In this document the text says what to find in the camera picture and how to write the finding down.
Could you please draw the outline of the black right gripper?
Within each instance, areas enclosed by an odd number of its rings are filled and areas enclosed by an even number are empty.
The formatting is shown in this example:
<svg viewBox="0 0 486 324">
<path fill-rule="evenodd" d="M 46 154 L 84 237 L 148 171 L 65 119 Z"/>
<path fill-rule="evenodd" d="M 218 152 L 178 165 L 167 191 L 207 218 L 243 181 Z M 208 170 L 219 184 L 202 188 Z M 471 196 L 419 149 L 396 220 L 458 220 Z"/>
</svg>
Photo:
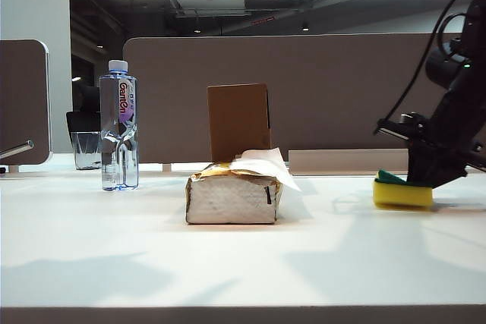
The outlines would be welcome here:
<svg viewBox="0 0 486 324">
<path fill-rule="evenodd" d="M 448 91 L 429 119 L 415 123 L 408 142 L 407 182 L 440 187 L 485 170 L 484 145 L 475 140 L 485 124 L 485 91 Z"/>
</svg>

